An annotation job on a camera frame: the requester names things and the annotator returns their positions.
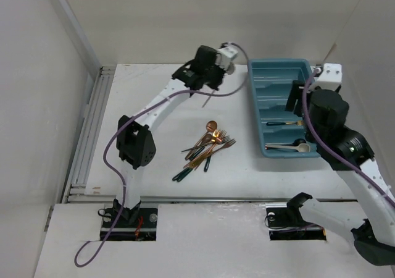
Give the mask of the silver round spoon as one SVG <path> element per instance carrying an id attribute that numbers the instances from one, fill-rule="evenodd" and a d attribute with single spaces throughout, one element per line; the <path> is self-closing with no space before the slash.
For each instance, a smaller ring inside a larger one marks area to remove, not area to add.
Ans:
<path id="1" fill-rule="evenodd" d="M 231 75 L 234 72 L 235 72 L 235 65 L 234 65 L 234 63 L 231 63 L 230 66 L 227 68 L 225 74 Z M 208 98 L 204 101 L 202 108 L 204 108 L 207 105 L 207 103 L 210 101 L 210 99 L 211 99 L 211 96 L 208 96 Z"/>

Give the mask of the black spoon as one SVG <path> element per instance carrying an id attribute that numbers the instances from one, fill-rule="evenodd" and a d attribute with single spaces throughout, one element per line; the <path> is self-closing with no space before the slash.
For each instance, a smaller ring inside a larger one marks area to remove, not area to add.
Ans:
<path id="1" fill-rule="evenodd" d="M 285 146 L 298 146 L 301 143 L 306 143 L 306 140 L 302 139 L 302 138 L 298 138 L 298 139 L 295 139 L 292 143 L 284 143 L 283 145 L 285 145 Z"/>

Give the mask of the white plastic spoon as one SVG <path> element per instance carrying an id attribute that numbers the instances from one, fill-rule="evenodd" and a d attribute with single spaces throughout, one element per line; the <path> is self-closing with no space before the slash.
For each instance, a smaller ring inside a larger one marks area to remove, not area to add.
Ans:
<path id="1" fill-rule="evenodd" d="M 310 152 L 310 145 L 307 143 L 300 143 L 297 146 L 269 144 L 269 145 L 265 145 L 265 147 L 266 148 L 284 149 L 284 150 L 295 150 L 299 153 Z"/>

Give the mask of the copper spoon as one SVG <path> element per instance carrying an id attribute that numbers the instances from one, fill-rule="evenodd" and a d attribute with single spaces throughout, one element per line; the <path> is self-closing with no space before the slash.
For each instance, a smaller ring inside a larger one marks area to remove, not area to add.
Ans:
<path id="1" fill-rule="evenodd" d="M 210 120 L 207 124 L 206 124 L 206 133 L 199 139 L 199 141 L 193 146 L 193 148 L 188 152 L 188 154 L 186 155 L 185 159 L 189 159 L 192 154 L 195 152 L 195 149 L 198 146 L 201 146 L 202 144 L 206 143 L 207 141 L 211 140 L 211 136 L 213 134 L 213 132 L 215 130 L 217 130 L 218 124 L 216 121 L 214 120 Z"/>

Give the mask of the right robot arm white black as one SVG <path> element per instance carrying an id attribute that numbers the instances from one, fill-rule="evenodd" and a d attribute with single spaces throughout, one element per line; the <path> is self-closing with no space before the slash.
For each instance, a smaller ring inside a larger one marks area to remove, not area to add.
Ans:
<path id="1" fill-rule="evenodd" d="M 345 125 L 349 104 L 338 90 L 309 91 L 310 80 L 294 81 L 286 110 L 298 113 L 306 139 L 344 180 L 366 215 L 358 219 L 331 209 L 312 195 L 299 193 L 287 202 L 286 218 L 294 226 L 315 224 L 346 240 L 375 266 L 394 265 L 394 195 L 379 176 L 370 178 L 363 167 L 375 162 L 365 137 Z"/>

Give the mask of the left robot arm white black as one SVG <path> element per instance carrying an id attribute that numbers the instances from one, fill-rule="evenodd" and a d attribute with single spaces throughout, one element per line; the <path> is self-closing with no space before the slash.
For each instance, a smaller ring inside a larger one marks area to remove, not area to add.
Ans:
<path id="1" fill-rule="evenodd" d="M 234 71 L 234 59 L 238 52 L 224 43 L 215 49 L 205 45 L 198 47 L 194 58 L 171 76 L 165 88 L 139 113 L 118 120 L 117 132 L 110 139 L 125 170 L 111 166 L 107 154 L 103 161 L 121 180 L 121 190 L 113 201 L 113 209 L 119 222 L 132 226 L 138 219 L 141 202 L 141 169 L 156 154 L 153 133 L 159 125 L 183 102 L 198 94 L 204 86 L 217 91 L 225 75 Z"/>

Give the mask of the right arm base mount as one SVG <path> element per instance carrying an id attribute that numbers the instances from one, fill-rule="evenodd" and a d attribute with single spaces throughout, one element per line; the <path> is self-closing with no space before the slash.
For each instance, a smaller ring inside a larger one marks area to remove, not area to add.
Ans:
<path id="1" fill-rule="evenodd" d="M 321 240 L 326 241 L 325 229 L 302 219 L 299 208 L 312 196 L 300 193 L 286 203 L 266 205 L 265 226 L 271 241 Z"/>

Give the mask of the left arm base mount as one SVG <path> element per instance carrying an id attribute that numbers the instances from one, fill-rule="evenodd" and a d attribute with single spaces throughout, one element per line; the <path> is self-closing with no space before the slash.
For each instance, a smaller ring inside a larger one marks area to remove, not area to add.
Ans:
<path id="1" fill-rule="evenodd" d="M 102 217 L 99 237 L 100 240 L 104 240 L 111 225 L 114 223 L 117 212 L 113 208 L 102 208 L 98 210 L 98 215 Z M 139 208 L 132 215 L 131 220 L 126 220 L 121 216 L 107 240 L 132 242 L 156 241 L 157 221 L 158 207 Z"/>

